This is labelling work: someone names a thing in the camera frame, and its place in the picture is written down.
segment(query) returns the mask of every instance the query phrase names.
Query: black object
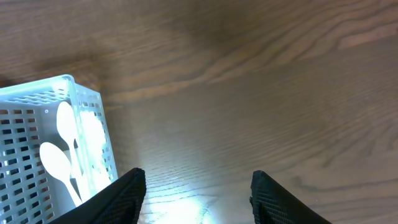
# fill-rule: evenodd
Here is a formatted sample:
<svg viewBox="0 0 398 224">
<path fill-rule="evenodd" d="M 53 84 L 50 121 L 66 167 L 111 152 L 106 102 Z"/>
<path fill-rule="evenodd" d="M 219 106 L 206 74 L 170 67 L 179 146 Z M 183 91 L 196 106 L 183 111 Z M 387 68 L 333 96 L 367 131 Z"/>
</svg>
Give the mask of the black object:
<svg viewBox="0 0 398 224">
<path fill-rule="evenodd" d="M 251 192 L 256 224 L 330 223 L 261 170 L 253 173 Z"/>
<path fill-rule="evenodd" d="M 145 172 L 134 168 L 51 224 L 137 223 L 145 194 Z"/>
</svg>

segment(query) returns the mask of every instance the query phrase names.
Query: brown wooden surface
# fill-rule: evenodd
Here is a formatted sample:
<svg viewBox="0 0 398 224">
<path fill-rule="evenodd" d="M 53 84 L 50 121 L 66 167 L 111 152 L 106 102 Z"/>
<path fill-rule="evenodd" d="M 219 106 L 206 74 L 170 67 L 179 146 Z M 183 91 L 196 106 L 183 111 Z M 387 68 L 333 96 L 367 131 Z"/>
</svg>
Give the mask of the brown wooden surface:
<svg viewBox="0 0 398 224">
<path fill-rule="evenodd" d="M 0 85 L 100 91 L 143 223 L 253 223 L 257 169 L 333 223 L 398 223 L 397 26 L 398 1 L 0 0 Z"/>
</svg>

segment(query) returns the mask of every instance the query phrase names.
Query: wood grain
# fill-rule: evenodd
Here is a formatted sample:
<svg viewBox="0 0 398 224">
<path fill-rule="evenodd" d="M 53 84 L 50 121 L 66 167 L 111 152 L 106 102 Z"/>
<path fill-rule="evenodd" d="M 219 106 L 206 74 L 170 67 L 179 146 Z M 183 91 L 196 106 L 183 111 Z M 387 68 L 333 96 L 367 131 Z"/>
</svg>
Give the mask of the wood grain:
<svg viewBox="0 0 398 224">
<path fill-rule="evenodd" d="M 100 91 L 118 172 L 147 171 L 142 223 L 253 223 L 257 169 L 333 223 L 397 223 L 397 10 L 0 0 L 0 85 Z"/>
</svg>

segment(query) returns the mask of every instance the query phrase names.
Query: wooden table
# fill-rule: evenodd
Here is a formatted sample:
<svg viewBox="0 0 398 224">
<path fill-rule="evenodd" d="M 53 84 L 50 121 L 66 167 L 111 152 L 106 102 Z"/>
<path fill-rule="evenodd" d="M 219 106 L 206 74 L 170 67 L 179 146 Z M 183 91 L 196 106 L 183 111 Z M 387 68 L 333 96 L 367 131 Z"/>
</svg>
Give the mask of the wooden table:
<svg viewBox="0 0 398 224">
<path fill-rule="evenodd" d="M 100 91 L 142 223 L 253 223 L 258 169 L 333 223 L 398 223 L 397 27 L 398 1 L 0 0 L 0 85 Z"/>
</svg>

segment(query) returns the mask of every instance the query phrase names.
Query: white plastic basket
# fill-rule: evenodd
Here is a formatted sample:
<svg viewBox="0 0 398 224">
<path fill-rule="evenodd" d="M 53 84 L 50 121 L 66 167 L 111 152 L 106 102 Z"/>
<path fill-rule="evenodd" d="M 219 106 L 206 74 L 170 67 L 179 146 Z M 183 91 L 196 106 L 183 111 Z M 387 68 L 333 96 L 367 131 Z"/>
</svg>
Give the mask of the white plastic basket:
<svg viewBox="0 0 398 224">
<path fill-rule="evenodd" d="M 56 125 L 60 102 L 71 104 L 78 130 L 76 153 L 90 186 L 97 194 L 92 169 L 105 166 L 109 179 L 118 178 L 106 126 L 101 95 L 75 83 L 70 75 L 0 89 L 0 222 L 48 223 L 75 208 L 65 185 L 49 175 L 39 156 L 43 142 L 61 150 L 68 146 Z M 101 121 L 106 143 L 102 161 L 93 161 L 86 141 L 81 112 L 92 111 Z"/>
</svg>

